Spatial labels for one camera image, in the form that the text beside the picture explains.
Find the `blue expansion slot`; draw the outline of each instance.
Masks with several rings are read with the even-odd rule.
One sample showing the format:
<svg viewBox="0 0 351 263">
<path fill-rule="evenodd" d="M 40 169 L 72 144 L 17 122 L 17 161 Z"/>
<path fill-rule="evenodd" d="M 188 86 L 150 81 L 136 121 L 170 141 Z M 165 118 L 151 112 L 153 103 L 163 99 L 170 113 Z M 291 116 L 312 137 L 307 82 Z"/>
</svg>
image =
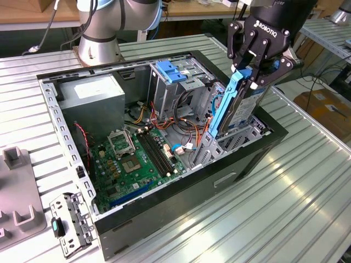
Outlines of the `blue expansion slot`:
<svg viewBox="0 0 351 263">
<path fill-rule="evenodd" d="M 131 192 L 131 193 L 129 193 L 129 194 L 117 199 L 117 200 L 114 200 L 114 201 L 110 202 L 110 204 L 109 204 L 110 208 L 115 207 L 116 205 L 119 205 L 119 204 L 123 204 L 124 202 L 126 202 L 126 201 L 128 201 L 130 199 L 133 199 L 136 196 L 140 196 L 142 193 L 147 192 L 149 190 L 149 187 L 153 183 L 154 182 L 152 181 L 152 182 L 148 183 L 147 185 L 143 186 L 142 188 L 137 189 L 134 192 Z"/>
</svg>

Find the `cardboard box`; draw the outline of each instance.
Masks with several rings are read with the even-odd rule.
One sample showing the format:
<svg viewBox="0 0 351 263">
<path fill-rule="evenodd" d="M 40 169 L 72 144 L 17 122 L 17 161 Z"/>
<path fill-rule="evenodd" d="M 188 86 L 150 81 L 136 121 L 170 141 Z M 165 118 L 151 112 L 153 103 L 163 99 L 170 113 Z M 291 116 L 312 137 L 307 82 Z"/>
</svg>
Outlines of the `cardboard box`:
<svg viewBox="0 0 351 263">
<path fill-rule="evenodd" d="M 304 92 L 294 102 L 305 110 L 308 96 L 309 92 Z M 351 140 L 351 108 L 328 89 L 312 92 L 307 112 L 343 142 Z"/>
<path fill-rule="evenodd" d="M 4 6 L 42 13 L 52 2 L 53 0 L 0 0 L 0 8 Z"/>
</svg>

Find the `robotiq logo text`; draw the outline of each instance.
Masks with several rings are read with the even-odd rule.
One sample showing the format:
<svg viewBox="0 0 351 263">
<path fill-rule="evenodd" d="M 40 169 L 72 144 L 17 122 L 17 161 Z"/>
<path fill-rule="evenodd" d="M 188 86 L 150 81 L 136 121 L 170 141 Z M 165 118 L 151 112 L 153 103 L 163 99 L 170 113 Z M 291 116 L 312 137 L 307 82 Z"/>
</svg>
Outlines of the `robotiq logo text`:
<svg viewBox="0 0 351 263">
<path fill-rule="evenodd" d="M 256 24 L 253 25 L 254 27 L 259 27 L 261 29 L 263 29 L 265 32 L 271 34 L 274 38 L 276 38 L 277 36 L 277 32 L 275 32 L 273 29 L 270 29 L 268 26 L 263 25 L 260 21 L 256 21 Z"/>
</svg>

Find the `aluminum table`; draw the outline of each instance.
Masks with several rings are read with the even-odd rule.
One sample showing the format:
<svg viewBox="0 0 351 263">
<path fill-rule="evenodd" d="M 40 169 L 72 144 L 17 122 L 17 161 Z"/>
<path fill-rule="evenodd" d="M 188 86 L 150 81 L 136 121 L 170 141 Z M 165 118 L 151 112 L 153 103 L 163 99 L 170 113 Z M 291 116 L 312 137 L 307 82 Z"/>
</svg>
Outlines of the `aluminum table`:
<svg viewBox="0 0 351 263">
<path fill-rule="evenodd" d="M 351 48 L 344 45 L 345 40 L 351 39 L 351 25 L 338 26 L 328 19 L 310 19 L 300 30 L 302 34 L 297 39 L 294 50 L 304 41 L 305 36 L 320 44 L 330 52 L 351 62 Z"/>
<path fill-rule="evenodd" d="M 121 45 L 127 60 L 190 49 L 230 75 L 226 49 L 204 35 Z M 65 262 L 49 202 L 76 192 L 36 74 L 78 68 L 71 51 L 0 60 L 0 149 L 29 150 L 48 227 L 2 262 Z M 350 149 L 276 89 L 263 100 L 288 131 L 238 184 L 109 262 L 336 262 L 351 244 Z M 67 262 L 103 262 L 98 242 Z"/>
</svg>

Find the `metal shelf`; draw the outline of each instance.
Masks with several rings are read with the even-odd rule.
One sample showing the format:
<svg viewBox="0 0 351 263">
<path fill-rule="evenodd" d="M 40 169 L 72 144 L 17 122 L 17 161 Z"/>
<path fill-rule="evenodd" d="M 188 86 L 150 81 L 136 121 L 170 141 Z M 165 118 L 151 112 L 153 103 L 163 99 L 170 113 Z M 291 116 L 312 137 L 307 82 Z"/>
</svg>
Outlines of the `metal shelf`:
<svg viewBox="0 0 351 263">
<path fill-rule="evenodd" d="M 351 62 L 351 49 L 344 45 L 345 40 L 351 39 L 351 26 L 338 26 L 328 19 L 310 19 L 300 32 L 341 59 L 349 57 L 345 61 Z"/>
</svg>

